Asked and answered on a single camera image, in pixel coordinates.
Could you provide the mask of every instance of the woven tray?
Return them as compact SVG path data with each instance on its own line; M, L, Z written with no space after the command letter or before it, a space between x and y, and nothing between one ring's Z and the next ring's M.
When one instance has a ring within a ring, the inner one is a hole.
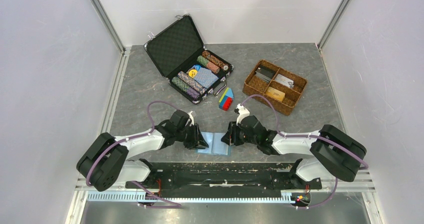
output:
M269 83L267 83L266 81L260 79L259 77L255 75L256 74L255 71L256 69L258 69L260 65L275 71L275 75ZM275 81L275 78L277 77L278 74L281 74L293 80L294 87L289 88ZM307 83L308 81L306 79L294 73L291 73L290 71L287 71L281 67L278 67L266 60L260 60L254 67L254 69L250 72L246 80L244 81L243 93L245 93L248 96L253 94L259 94L264 96L274 106L275 110L288 116L290 115L290 113L292 113L293 109L295 108L296 104L301 98L301 95ZM285 93L285 97L282 100L282 102L265 95L265 92L267 91L269 87L275 88ZM254 99L268 106L268 103L262 98L254 97Z

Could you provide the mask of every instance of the black aluminum case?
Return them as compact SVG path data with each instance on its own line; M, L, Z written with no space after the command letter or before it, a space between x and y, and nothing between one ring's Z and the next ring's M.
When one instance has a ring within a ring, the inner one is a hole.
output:
M180 71L186 73L196 64L198 56L201 56L202 52L206 50L192 17L189 14L185 14L184 16L177 16L177 18L177 21L146 42L144 49L160 74L168 79L171 87L192 103L199 104L207 95L213 94L214 88L226 80L233 71L234 66L211 50L207 50L224 63L227 63L228 70L219 69L219 72L215 74L218 80L197 99L192 98L173 84L171 82L172 78L176 77Z

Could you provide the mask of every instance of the case handle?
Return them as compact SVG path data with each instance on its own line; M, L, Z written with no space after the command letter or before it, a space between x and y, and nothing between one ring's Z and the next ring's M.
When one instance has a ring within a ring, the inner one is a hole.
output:
M227 80L224 80L224 85L215 93L213 93L214 96L218 96L218 94L227 86Z

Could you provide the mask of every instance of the gray marble floor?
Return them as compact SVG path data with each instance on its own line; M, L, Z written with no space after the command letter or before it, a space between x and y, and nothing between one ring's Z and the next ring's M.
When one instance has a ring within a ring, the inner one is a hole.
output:
M232 110L247 97L242 92L244 80L261 59L308 80L304 94L291 115L278 113L281 131L310 132L319 130L324 124L342 128L324 64L315 44L209 44L207 48L234 65L234 72L227 80L235 96L229 111L218 108L220 95L209 96L198 105L192 104L162 78L142 46L133 46L110 133L122 136L146 131L150 128L146 107L155 100L172 102L186 112L196 111L195 121L199 123L201 131L224 133L228 122L237 118ZM276 128L274 114L268 106L254 99L245 106L266 128ZM158 124L169 119L174 109L158 103L151 106L150 112ZM185 149L182 143L175 143L162 150L143 153L137 158L145 158L150 162L293 162L298 157L291 154L268 156L253 144L232 148L230 156L206 155Z

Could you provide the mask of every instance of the case latch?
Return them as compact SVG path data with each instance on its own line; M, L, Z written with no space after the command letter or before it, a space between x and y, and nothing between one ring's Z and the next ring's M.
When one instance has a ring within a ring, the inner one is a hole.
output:
M152 39L153 39L153 38L155 38L156 36L155 36L155 34L153 34L153 32L148 31L148 32L147 32L147 37L148 37L150 40L152 40Z

